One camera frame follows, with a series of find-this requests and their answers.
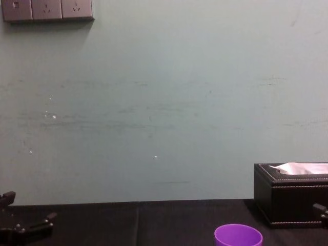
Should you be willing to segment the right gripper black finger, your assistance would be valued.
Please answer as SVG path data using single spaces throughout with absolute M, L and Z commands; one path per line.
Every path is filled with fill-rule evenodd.
M 317 219 L 321 221 L 327 221 L 327 207 L 315 203 L 313 204 L 314 215 Z

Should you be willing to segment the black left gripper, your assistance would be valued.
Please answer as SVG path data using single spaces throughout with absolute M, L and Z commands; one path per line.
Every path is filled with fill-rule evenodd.
M 15 197 L 13 191 L 1 194 L 1 212 L 14 203 Z M 1 229 L 1 245 L 26 245 L 51 237 L 56 217 L 57 213 L 53 212 L 34 222 L 15 222 L 14 229 Z

